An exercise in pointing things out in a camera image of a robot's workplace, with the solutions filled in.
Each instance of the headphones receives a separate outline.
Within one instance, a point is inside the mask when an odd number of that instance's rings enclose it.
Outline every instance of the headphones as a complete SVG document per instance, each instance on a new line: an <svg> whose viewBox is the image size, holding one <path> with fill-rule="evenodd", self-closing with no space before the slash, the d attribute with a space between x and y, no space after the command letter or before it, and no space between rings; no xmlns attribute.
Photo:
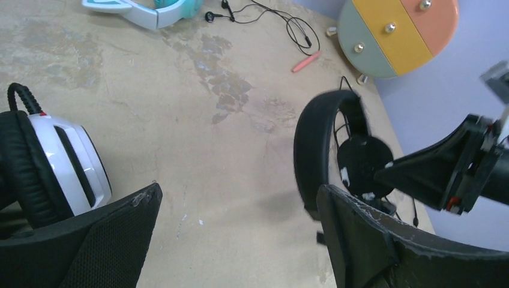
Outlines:
<svg viewBox="0 0 509 288"><path fill-rule="evenodd" d="M339 129L335 128L338 110L343 114L349 135L341 145L336 137ZM361 98L351 90L341 89L318 95L304 108L294 137L297 186L304 208L317 221L320 218L316 204L318 189L321 185L329 184L332 132L336 139L337 164L342 182L352 195L375 206L393 190L374 181L375 171L393 161L394 157L384 142L371 135Z"/></svg>
<svg viewBox="0 0 509 288"><path fill-rule="evenodd" d="M231 22L235 22L235 16L233 16L232 9L230 8L230 4L228 3L227 0L221 0L221 8L227 9L230 16L226 16L226 15L222 15L222 14L215 14L212 11L209 11L209 12L205 13L205 20L207 22L211 23L212 21L214 21L214 18L216 18L216 17L227 17L228 19L230 19Z"/></svg>
<svg viewBox="0 0 509 288"><path fill-rule="evenodd" d="M150 9L131 0L82 0L82 6L96 12L120 14L146 29L156 30L190 19L198 13L203 0L154 0Z"/></svg>
<svg viewBox="0 0 509 288"><path fill-rule="evenodd" d="M28 115L19 111L16 94ZM12 83L0 113L0 209L19 202L32 228L104 206L112 192L85 129L44 113L30 90Z"/></svg>

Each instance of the foam pad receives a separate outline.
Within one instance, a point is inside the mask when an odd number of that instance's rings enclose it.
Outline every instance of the foam pad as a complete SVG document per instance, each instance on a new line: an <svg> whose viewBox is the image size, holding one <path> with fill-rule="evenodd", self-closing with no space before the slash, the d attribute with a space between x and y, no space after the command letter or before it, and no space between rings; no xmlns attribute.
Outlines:
<svg viewBox="0 0 509 288"><path fill-rule="evenodd" d="M393 188L375 181L375 172L394 160L391 149L380 139L353 135L337 150L337 164L348 192L360 199L382 198Z"/></svg>
<svg viewBox="0 0 509 288"><path fill-rule="evenodd" d="M73 216L25 112L0 113L0 154L5 186L32 228Z"/></svg>

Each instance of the black cable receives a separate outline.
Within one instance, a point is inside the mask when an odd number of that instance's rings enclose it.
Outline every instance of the black cable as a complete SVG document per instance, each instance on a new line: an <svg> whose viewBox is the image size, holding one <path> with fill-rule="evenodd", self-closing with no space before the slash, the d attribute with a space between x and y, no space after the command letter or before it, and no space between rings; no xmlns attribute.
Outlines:
<svg viewBox="0 0 509 288"><path fill-rule="evenodd" d="M348 82L348 79L345 76L341 76L341 82L339 82L339 90L343 89L343 81L348 85L348 89L350 91L353 91L352 86L350 85L350 82ZM345 120L345 123L341 125L338 129L336 129L336 120L334 120L333 123L333 129L334 129L334 141L336 142L336 148L339 149L339 141L337 140L337 132L341 130L343 127L346 127L346 134L348 134L348 139L352 137L350 133L350 129L348 127L348 120L346 119L345 115L343 115L343 119Z"/></svg>
<svg viewBox="0 0 509 288"><path fill-rule="evenodd" d="M7 101L11 111L17 111L16 94L21 98L29 114L40 114L43 112L28 87L18 83L12 83L7 89Z"/></svg>
<svg viewBox="0 0 509 288"><path fill-rule="evenodd" d="M417 208L415 207L415 199L413 197L412 204L414 206L414 226L417 228L419 226L419 218L417 218Z"/></svg>
<svg viewBox="0 0 509 288"><path fill-rule="evenodd" d="M316 42L318 43L317 51L320 51L320 48L321 48L320 39L318 38L316 31L313 29L313 27L311 27L311 25L309 25L309 23L307 23L306 21L304 21L303 19L301 19L299 17L294 17L293 15L291 15L288 12L272 9L270 7L267 7L263 4L261 4L261 3L258 3L255 0L251 0L251 2L252 2L252 4L248 4L248 5L244 6L242 9L240 9L238 11L234 11L233 14L240 13L240 12L244 11L244 9L246 9L247 7L251 7L251 6L261 7L262 9L264 9L264 11L261 12L261 14L253 20L246 21L246 22L241 22L241 21L235 20L235 23L251 24L251 23L258 21L266 12L270 12L270 13L273 13L273 14L281 17L286 22L286 32L288 33L288 36L290 36L290 39L297 45L297 47L303 54L305 54L307 56L312 55L311 53L307 53L304 51L304 49L311 49L311 47L312 47L311 39L309 39L309 36L306 34L306 31L304 29L305 26L309 27L309 29L311 29L312 33L315 35ZM300 31L300 33L304 37L304 41L306 42L306 44L301 44L301 42L299 42L299 40L297 39L297 35L295 34L295 31L292 27L292 24L295 25L297 27L297 30Z"/></svg>

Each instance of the yellow drawer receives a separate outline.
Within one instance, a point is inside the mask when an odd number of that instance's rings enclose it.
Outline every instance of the yellow drawer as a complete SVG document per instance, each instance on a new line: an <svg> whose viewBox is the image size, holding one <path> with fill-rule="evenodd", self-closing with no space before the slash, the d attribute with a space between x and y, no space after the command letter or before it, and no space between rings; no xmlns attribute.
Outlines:
<svg viewBox="0 0 509 288"><path fill-rule="evenodd" d="M397 75L406 74L433 58L400 0L353 0ZM386 27L393 23L394 30Z"/></svg>

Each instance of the earbud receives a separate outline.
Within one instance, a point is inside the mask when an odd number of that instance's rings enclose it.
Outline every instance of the earbud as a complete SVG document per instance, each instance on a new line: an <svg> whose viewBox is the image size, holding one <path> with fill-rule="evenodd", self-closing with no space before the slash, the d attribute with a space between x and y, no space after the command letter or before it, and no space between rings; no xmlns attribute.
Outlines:
<svg viewBox="0 0 509 288"><path fill-rule="evenodd" d="M230 21L235 22L235 17L233 16L232 9L230 8L230 4L227 0L221 0L221 8L228 9L228 13L230 13Z"/></svg>
<svg viewBox="0 0 509 288"><path fill-rule="evenodd" d="M211 11L205 13L205 20L208 22L208 23L212 23L212 21L214 21L214 18L216 17L227 17L225 15L221 15L221 14L215 14Z"/></svg>
<svg viewBox="0 0 509 288"><path fill-rule="evenodd" d="M222 9L228 9L228 13L230 13L230 16L221 15L221 14L215 14L212 11L209 11L205 13L205 20L209 23L214 21L214 18L216 17L227 17L230 19L231 22L235 22L235 17L233 16L232 9L230 8L230 4L227 0L221 0L221 8Z"/></svg>
<svg viewBox="0 0 509 288"><path fill-rule="evenodd" d="M227 0L221 0L221 8L222 9L230 9L230 4Z"/></svg>

